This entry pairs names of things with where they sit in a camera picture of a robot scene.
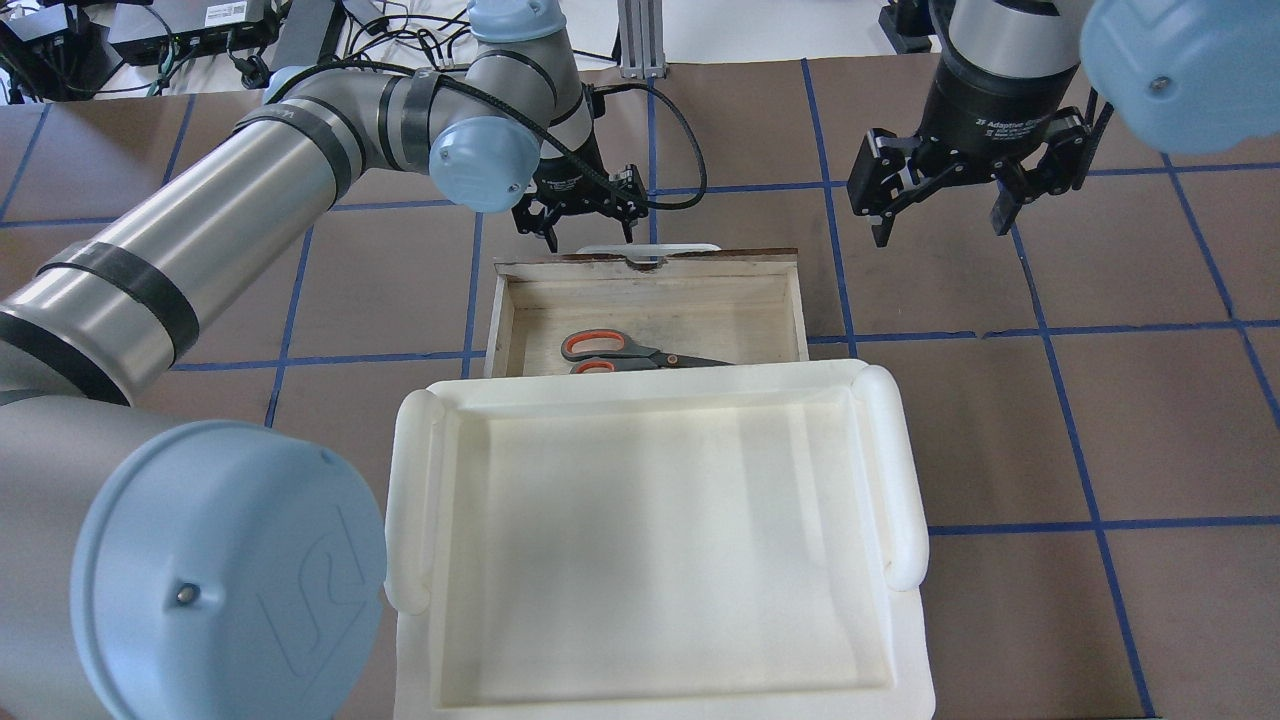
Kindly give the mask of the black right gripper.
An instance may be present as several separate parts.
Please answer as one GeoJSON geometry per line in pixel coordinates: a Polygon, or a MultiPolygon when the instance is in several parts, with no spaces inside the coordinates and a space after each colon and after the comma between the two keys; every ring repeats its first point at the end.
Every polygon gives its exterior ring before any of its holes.
{"type": "Polygon", "coordinates": [[[888,246],[899,214],[941,190],[995,182],[997,236],[1038,197],[1079,190],[1114,105],[1092,90],[1084,110],[1062,106],[1075,73],[1005,77],[942,51],[916,132],[869,129],[847,178],[850,206],[868,219],[876,247],[888,246]]]}

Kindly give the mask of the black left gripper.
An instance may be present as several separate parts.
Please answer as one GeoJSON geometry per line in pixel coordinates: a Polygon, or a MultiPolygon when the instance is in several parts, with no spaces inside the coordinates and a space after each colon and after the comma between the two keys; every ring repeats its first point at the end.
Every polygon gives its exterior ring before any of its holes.
{"type": "Polygon", "coordinates": [[[626,245],[634,243],[635,229],[646,218],[646,209],[637,202],[618,199],[611,191],[643,196],[646,190],[639,168],[627,164],[620,172],[609,173],[595,135],[590,135],[577,149],[576,156],[605,177],[607,182],[600,184],[590,179],[564,156],[543,158],[532,177],[534,190],[527,191],[512,208],[516,231],[521,234],[534,233],[545,242],[550,252],[559,252],[556,223],[566,217],[598,214],[617,220],[626,245]]]}

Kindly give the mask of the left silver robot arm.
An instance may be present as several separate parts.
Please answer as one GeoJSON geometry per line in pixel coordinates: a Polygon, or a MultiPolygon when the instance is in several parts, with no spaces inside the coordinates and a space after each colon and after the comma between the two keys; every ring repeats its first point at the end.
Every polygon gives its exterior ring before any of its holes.
{"type": "MultiPolygon", "coordinates": [[[[99,231],[164,176],[227,137],[259,92],[174,95],[3,108],[3,292],[65,243],[99,231]]],[[[433,182],[367,173],[340,210],[301,234],[205,332],[183,368],[140,397],[191,418],[273,421],[332,446],[387,501],[401,400],[479,373],[494,258],[540,256],[507,214],[484,223],[442,205],[433,182]]]]}

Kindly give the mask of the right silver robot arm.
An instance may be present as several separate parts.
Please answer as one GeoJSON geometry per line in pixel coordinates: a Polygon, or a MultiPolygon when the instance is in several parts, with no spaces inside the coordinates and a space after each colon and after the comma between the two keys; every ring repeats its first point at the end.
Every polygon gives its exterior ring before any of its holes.
{"type": "Polygon", "coordinates": [[[941,190],[993,183],[995,233],[1079,190],[1119,117],[1160,152],[1212,154],[1277,133],[1275,1],[888,1],[899,53],[940,49],[911,135],[873,128],[847,178],[884,247],[941,190]]]}

